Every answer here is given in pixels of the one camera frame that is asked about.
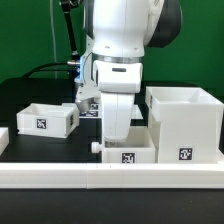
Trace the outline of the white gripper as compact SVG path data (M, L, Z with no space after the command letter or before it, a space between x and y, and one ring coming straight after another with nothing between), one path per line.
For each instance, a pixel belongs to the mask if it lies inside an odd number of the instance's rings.
M101 93L102 134L105 141L126 141L134 98L134 94Z

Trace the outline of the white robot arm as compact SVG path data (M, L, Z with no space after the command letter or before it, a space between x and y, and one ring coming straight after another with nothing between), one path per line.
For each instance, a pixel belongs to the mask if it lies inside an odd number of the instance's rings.
M135 95L140 92L145 47L163 48L180 33L179 0L60 0L69 33L78 108L101 104L102 138L127 139ZM84 55L77 51L70 12L84 8L83 28L90 39Z

